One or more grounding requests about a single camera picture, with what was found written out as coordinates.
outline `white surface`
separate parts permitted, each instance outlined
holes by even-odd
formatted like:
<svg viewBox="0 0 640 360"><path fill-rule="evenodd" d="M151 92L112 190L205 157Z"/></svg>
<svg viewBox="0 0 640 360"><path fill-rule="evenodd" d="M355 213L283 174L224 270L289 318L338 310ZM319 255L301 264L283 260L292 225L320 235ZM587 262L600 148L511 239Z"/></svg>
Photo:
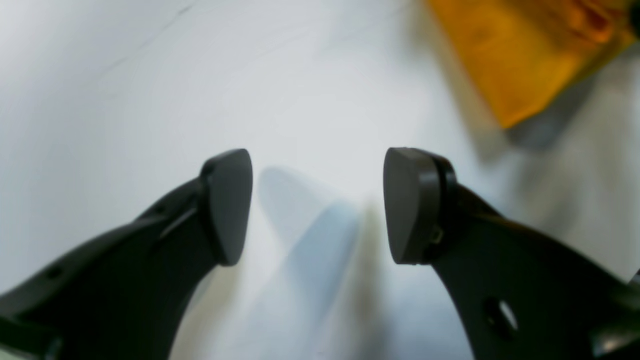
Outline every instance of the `white surface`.
<svg viewBox="0 0 640 360"><path fill-rule="evenodd" d="M498 210L629 280L637 53L511 141L420 3L0 1L0 291L244 147L243 260L203 282L174 359L470 359L437 276L392 263L386 150L448 157Z"/></svg>

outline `screw hole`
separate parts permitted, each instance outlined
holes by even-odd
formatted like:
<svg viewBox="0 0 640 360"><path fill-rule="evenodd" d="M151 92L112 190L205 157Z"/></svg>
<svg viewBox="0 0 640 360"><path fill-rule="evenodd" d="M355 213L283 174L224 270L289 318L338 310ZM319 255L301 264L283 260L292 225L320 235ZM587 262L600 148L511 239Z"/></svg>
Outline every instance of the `screw hole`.
<svg viewBox="0 0 640 360"><path fill-rule="evenodd" d="M513 340L518 333L518 320L511 306L499 299L489 299L484 304L486 321L503 339Z"/></svg>
<svg viewBox="0 0 640 360"><path fill-rule="evenodd" d="M53 268L51 269L49 272L47 272L47 277L49 278L49 280L55 280L57 278L59 278L60 276L62 276L62 269L59 267Z"/></svg>

